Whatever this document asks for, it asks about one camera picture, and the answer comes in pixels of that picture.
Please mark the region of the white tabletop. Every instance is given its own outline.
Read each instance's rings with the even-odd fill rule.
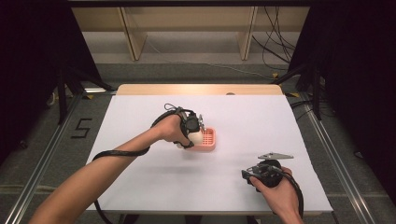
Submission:
[[[303,138],[284,95],[113,96],[88,162],[142,133],[172,104],[202,114],[217,132],[211,152],[193,152],[164,141],[137,158],[99,198],[103,210],[123,213],[262,214],[264,198],[242,178],[277,152],[293,171],[304,195],[305,212],[332,208],[313,170]]]

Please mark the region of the forearm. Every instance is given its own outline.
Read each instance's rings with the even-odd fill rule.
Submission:
[[[161,139],[155,128],[117,147],[139,151]],[[84,166],[57,188],[36,210],[31,223],[73,223],[135,157],[103,157]]]

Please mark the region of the human arm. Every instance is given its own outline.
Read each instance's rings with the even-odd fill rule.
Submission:
[[[154,127],[115,148],[140,151],[159,140],[188,144],[180,130],[180,117],[171,115]],[[67,178],[35,211],[30,223],[74,223],[136,157],[103,157]]]
[[[282,167],[282,170],[291,175],[289,168]],[[286,178],[282,178],[280,183],[274,188],[267,188],[254,176],[249,179],[252,185],[262,193],[270,208],[279,215],[283,223],[303,223],[299,215],[297,193]]]

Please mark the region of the human hand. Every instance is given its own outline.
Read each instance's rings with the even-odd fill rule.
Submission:
[[[153,128],[160,131],[161,139],[167,142],[180,142],[186,146],[190,143],[190,140],[181,131],[180,120],[179,115],[170,115],[159,121]]]
[[[282,170],[291,175],[291,169],[282,167]],[[249,180],[262,193],[270,208],[280,216],[284,223],[303,223],[299,215],[297,193],[286,178],[282,178],[274,188],[267,188],[254,176],[251,176]]]

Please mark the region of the floor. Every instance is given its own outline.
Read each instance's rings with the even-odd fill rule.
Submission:
[[[283,36],[292,45],[298,33]],[[247,61],[240,60],[234,33],[149,33],[139,61],[132,62],[123,33],[85,33],[92,57],[103,80],[113,86],[121,83],[269,83],[286,73],[288,64],[265,51],[252,41]],[[266,34],[254,34],[262,44]],[[283,49],[273,41],[268,49],[286,58]],[[321,121],[311,111],[310,104],[299,104],[311,92],[296,92],[298,76],[282,84],[300,127],[312,165],[318,174],[333,213],[305,217],[305,223],[396,223],[396,207],[376,180],[364,159],[354,155],[357,150],[342,123],[321,95]],[[28,148],[17,148],[0,167],[0,222],[6,222],[14,204],[32,182],[32,193],[22,210],[20,223],[26,223],[35,208],[56,186],[85,164],[100,128],[111,94],[93,94],[78,98],[69,93],[72,115],[67,126],[57,125],[58,107],[44,111],[25,139]],[[78,124],[89,127],[86,138],[78,138]],[[54,139],[58,133],[60,139]],[[41,161],[45,155],[47,162]],[[36,166],[45,167],[36,180]],[[123,217],[110,214],[114,223]],[[280,223],[276,216],[257,217],[261,223]],[[184,223],[183,216],[141,216],[136,223]],[[94,211],[85,212],[78,223],[101,223]],[[204,216],[201,223],[246,223],[245,217]]]

